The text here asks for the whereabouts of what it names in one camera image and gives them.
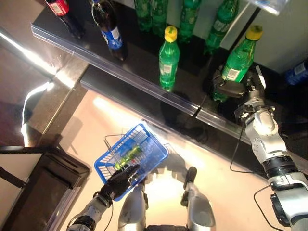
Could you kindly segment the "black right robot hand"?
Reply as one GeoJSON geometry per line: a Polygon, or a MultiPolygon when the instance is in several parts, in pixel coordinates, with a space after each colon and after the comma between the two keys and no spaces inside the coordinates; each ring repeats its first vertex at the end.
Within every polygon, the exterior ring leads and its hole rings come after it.
{"type": "Polygon", "coordinates": [[[227,97],[249,101],[264,100],[265,79],[259,65],[249,70],[240,82],[224,80],[221,72],[216,70],[212,77],[214,90],[227,97]]]}

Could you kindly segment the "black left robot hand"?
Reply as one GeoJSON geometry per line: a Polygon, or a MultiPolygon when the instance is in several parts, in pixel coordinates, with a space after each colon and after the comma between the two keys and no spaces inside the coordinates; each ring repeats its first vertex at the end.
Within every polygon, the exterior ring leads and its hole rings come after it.
{"type": "Polygon", "coordinates": [[[99,195],[104,198],[115,200],[120,197],[129,187],[129,179],[139,170],[140,165],[128,166],[124,170],[116,171],[106,184],[101,188],[99,195]]]}

